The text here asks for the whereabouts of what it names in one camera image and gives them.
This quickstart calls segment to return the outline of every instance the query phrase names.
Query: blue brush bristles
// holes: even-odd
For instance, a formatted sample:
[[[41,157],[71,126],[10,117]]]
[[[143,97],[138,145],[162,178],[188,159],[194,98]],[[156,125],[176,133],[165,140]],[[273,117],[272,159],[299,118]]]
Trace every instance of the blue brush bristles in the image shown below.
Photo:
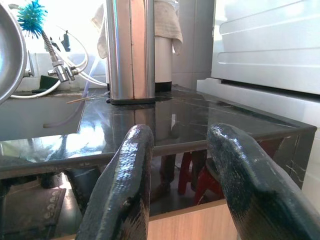
[[[38,39],[43,32],[43,20],[47,15],[44,6],[38,3],[39,0],[32,1],[21,8],[18,15],[18,22],[22,30],[27,31],[28,36],[36,36]]]

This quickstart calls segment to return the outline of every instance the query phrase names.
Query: towel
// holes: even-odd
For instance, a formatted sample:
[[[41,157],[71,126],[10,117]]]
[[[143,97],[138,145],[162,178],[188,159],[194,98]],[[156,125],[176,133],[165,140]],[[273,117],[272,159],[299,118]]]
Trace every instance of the towel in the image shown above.
[[[104,21],[105,11],[101,4],[91,19],[93,25],[99,31],[97,50],[100,58],[105,59],[108,56],[108,45],[106,37],[106,28]],[[179,54],[183,44],[183,36],[179,24],[179,19],[175,8],[167,0],[154,1],[154,35],[172,39],[173,48],[176,54]]]

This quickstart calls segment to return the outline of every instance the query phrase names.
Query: black marble countertop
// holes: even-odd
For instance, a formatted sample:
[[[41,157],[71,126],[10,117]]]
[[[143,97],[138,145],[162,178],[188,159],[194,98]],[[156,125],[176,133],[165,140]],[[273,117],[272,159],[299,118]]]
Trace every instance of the black marble countertop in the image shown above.
[[[92,95],[103,92],[91,90]],[[47,111],[58,115],[59,109],[48,106]],[[316,130],[302,122],[178,86],[172,92],[157,93],[155,104],[116,106],[106,103],[105,96],[89,99],[79,119],[73,123],[79,124],[74,133],[0,141],[0,179],[107,164],[136,124],[152,129],[154,156],[206,149],[207,129],[213,123],[236,126],[257,141]]]

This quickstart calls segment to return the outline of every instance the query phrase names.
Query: wooden panel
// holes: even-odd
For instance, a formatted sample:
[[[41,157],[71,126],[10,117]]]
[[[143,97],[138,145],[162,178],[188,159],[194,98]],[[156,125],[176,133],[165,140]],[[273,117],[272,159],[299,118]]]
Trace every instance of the wooden panel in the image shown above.
[[[76,236],[57,238],[73,240]],[[226,201],[160,214],[149,219],[148,240],[236,240],[237,230]]]

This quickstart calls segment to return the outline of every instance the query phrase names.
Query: white appliance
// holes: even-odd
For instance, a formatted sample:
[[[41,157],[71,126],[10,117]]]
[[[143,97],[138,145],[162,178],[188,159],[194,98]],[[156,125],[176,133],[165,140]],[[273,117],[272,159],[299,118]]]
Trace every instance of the white appliance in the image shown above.
[[[216,0],[213,35],[198,91],[320,127],[320,0]],[[320,211],[319,175],[318,130],[302,191]]]

